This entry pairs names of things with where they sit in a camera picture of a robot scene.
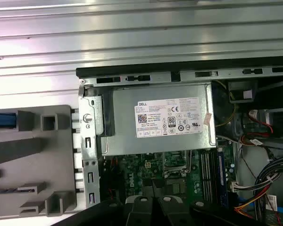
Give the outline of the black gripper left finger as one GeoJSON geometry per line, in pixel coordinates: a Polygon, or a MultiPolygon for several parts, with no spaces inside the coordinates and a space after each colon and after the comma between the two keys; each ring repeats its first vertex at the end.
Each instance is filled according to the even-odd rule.
{"type": "Polygon", "coordinates": [[[65,226],[150,226],[153,210],[153,180],[143,180],[142,195],[105,200],[63,220],[65,226]]]}

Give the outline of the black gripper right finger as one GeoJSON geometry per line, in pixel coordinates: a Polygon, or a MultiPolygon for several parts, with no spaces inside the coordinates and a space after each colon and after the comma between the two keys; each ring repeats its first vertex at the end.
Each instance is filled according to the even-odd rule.
{"type": "Polygon", "coordinates": [[[166,226],[248,226],[249,218],[233,210],[206,201],[186,205],[176,195],[165,192],[164,180],[155,181],[155,198],[166,226]]]}

